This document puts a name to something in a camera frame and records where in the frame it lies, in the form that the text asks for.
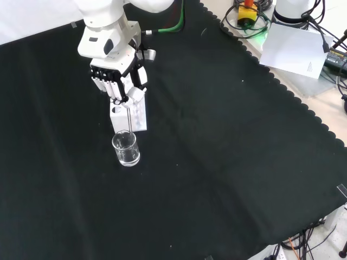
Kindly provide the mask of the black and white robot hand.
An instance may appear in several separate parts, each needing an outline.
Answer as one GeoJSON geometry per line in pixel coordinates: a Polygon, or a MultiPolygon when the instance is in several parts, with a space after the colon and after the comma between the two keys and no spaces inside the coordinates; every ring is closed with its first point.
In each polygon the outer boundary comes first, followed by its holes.
{"type": "Polygon", "coordinates": [[[154,61],[156,51],[129,44],[105,59],[94,58],[89,73],[95,85],[116,105],[131,108],[144,98],[148,82],[146,61],[154,61]]]}

